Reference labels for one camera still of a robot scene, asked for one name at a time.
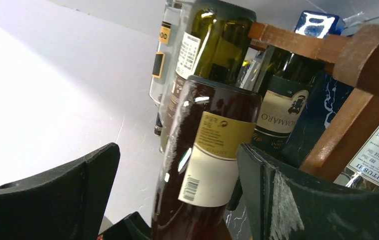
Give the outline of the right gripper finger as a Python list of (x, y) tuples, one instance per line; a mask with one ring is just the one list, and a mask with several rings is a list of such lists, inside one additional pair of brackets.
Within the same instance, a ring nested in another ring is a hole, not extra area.
[(379, 191), (320, 179), (247, 143), (236, 156), (253, 239), (379, 240)]

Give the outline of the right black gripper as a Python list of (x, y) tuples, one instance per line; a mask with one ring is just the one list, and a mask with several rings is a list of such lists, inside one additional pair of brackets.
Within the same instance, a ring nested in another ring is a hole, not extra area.
[(0, 240), (150, 240), (152, 229), (137, 211), (99, 234), (120, 157), (119, 146), (108, 143), (1, 185)]

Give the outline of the dark red wine bottle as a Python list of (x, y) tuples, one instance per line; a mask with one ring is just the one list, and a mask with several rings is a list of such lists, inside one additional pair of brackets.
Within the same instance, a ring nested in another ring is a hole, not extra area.
[(257, 93), (191, 75), (184, 82), (164, 152), (151, 217), (154, 240), (213, 240), (239, 177)]

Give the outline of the green wine bottle brown label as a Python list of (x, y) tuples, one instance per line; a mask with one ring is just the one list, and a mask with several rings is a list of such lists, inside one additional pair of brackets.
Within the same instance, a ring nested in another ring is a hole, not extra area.
[(228, 1), (193, 2), (160, 103), (161, 153), (166, 150), (181, 90), (190, 75), (238, 86), (237, 77), (251, 42), (248, 34), (256, 20), (253, 10)]

